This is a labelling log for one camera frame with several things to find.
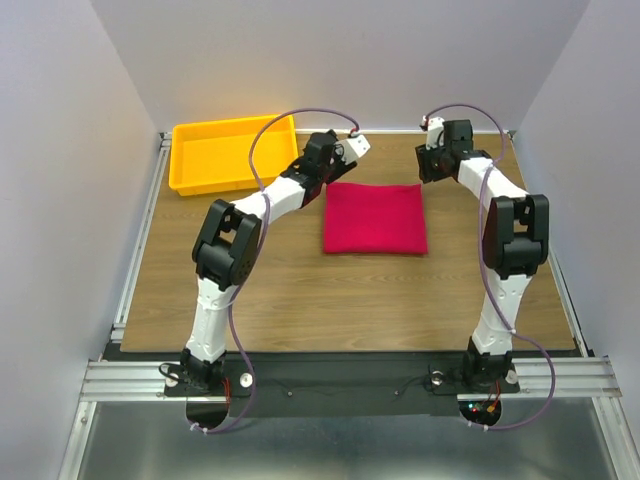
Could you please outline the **red t shirt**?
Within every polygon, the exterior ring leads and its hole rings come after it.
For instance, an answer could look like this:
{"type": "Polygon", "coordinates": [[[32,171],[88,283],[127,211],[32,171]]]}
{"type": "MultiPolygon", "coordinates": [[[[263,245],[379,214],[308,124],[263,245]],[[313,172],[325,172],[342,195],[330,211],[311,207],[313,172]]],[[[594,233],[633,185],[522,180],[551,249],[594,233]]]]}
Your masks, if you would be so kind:
{"type": "Polygon", "coordinates": [[[328,185],[323,252],[427,254],[421,186],[347,182],[328,185]]]}

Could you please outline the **yellow plastic tray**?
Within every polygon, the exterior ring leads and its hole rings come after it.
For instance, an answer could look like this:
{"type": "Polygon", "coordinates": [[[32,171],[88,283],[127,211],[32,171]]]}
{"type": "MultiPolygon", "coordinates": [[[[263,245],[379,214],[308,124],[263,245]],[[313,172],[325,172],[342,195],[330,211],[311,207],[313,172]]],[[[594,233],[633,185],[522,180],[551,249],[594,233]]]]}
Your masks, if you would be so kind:
{"type": "MultiPolygon", "coordinates": [[[[249,150],[258,132],[272,119],[266,115],[175,126],[169,188],[181,196],[255,188],[249,150]]],[[[297,155],[294,119],[288,116],[260,136],[254,150],[254,168],[263,183],[269,184],[297,155]]]]}

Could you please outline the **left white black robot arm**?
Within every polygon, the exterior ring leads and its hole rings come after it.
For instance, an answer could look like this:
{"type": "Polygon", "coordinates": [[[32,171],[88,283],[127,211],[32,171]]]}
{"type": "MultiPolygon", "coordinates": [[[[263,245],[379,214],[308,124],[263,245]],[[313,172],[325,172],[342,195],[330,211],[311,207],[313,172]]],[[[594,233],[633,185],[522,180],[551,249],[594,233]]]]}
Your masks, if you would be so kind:
{"type": "Polygon", "coordinates": [[[192,250],[198,295],[192,331],[180,356],[184,380],[199,393],[213,393],[222,384],[228,309],[256,264],[265,230],[314,200],[369,150],[363,135],[340,140],[332,130],[314,133],[303,154],[263,190],[210,205],[192,250]]]}

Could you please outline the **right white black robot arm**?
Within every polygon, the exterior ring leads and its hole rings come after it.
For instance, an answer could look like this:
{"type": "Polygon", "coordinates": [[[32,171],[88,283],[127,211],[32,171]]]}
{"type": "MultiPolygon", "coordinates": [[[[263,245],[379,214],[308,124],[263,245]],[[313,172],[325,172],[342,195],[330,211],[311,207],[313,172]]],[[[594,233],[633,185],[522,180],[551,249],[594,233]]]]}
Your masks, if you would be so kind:
{"type": "Polygon", "coordinates": [[[455,179],[479,202],[478,257],[485,288],[480,319],[459,378],[472,389],[514,379],[513,338],[522,297],[548,258],[549,200],[518,187],[490,155],[474,148],[468,120],[425,117],[426,141],[415,148],[423,183],[455,179]]]}

